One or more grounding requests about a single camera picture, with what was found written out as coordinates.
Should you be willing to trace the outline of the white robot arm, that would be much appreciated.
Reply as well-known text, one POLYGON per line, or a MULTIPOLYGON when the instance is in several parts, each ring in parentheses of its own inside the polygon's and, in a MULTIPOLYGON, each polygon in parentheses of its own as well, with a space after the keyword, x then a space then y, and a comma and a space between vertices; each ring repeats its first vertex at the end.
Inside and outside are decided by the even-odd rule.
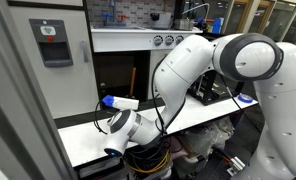
POLYGON ((165 103, 148 120, 120 106, 108 120, 104 152, 124 155, 127 144, 157 144, 182 110, 186 93, 198 79, 216 72, 237 82, 251 82, 265 118, 260 140, 248 165, 232 180, 296 178, 296 45, 275 42, 258 33, 239 33, 208 40, 190 35, 161 59, 152 76, 152 95, 165 103))

